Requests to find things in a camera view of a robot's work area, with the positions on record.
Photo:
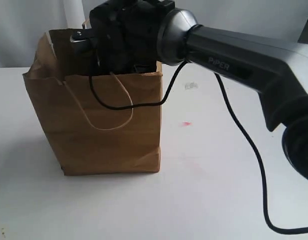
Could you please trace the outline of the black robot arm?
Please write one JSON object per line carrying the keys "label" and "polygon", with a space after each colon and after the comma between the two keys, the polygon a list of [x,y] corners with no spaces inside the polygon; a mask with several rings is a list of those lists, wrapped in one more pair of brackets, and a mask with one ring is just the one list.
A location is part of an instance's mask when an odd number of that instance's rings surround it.
{"label": "black robot arm", "polygon": [[308,44],[206,27],[172,0],[108,0],[89,18],[110,71],[189,62],[255,90],[267,129],[285,126],[284,154],[308,180]]}

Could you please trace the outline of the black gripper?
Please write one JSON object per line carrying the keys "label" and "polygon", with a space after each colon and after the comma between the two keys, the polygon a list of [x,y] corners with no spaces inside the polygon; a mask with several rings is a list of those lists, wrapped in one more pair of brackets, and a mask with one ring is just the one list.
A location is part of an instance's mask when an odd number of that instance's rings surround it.
{"label": "black gripper", "polygon": [[89,13],[101,74],[156,71],[157,39],[173,0],[108,0]]}

